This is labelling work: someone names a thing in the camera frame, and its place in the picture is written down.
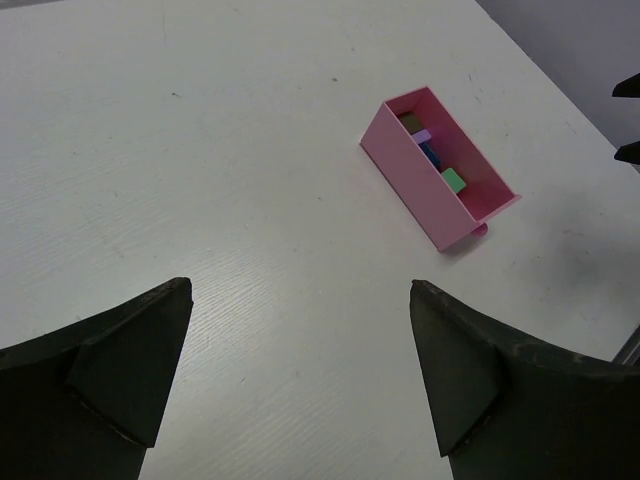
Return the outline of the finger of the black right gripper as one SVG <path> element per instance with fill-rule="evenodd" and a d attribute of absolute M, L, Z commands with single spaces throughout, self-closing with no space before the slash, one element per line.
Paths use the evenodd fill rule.
<path fill-rule="evenodd" d="M 612 96 L 616 98 L 639 98 L 640 97 L 640 73 L 617 84 Z"/>
<path fill-rule="evenodd" d="M 628 164 L 640 164 L 640 141 L 621 146 L 614 159 Z"/>

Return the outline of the long dark blue block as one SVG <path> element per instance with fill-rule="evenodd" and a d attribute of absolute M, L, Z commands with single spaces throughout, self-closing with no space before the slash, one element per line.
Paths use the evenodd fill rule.
<path fill-rule="evenodd" d="M 438 170 L 441 170 L 441 161 L 435 151 L 431 148 L 428 142 L 419 143 L 418 146 L 422 152 L 427 156 L 432 165 Z"/>

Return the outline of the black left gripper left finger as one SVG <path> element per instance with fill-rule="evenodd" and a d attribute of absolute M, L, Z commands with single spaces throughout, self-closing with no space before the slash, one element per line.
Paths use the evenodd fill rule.
<path fill-rule="evenodd" d="M 191 312 L 191 281 L 176 277 L 2 349 L 2 478 L 138 478 L 156 444 Z"/>

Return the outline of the green notched wood block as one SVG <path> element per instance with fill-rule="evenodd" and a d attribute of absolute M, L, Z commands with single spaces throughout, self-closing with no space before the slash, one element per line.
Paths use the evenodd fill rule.
<path fill-rule="evenodd" d="M 459 194 L 467 186 L 463 178 L 453 168 L 443 170 L 441 176 L 455 194 Z"/>

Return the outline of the pink plastic box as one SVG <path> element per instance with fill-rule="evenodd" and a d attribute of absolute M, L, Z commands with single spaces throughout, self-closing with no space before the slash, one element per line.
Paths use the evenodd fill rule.
<path fill-rule="evenodd" d="M 431 134 L 440 171 L 398 120 L 406 112 Z M 440 252 L 484 235 L 487 222 L 520 199 L 427 87 L 384 101 L 360 145 Z M 447 168 L 467 184 L 459 194 L 441 176 Z"/>

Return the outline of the purple wood cube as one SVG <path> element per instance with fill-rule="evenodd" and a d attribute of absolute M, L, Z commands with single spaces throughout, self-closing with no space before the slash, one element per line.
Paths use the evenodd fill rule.
<path fill-rule="evenodd" d="M 417 144 L 429 142 L 432 139 L 431 134 L 426 129 L 419 130 L 412 134 L 411 137 Z"/>

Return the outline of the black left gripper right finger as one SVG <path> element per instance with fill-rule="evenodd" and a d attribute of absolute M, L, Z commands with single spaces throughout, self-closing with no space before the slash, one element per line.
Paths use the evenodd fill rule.
<path fill-rule="evenodd" d="M 457 479 L 635 479 L 639 370 L 482 314 L 425 280 L 410 319 L 439 452 Z"/>

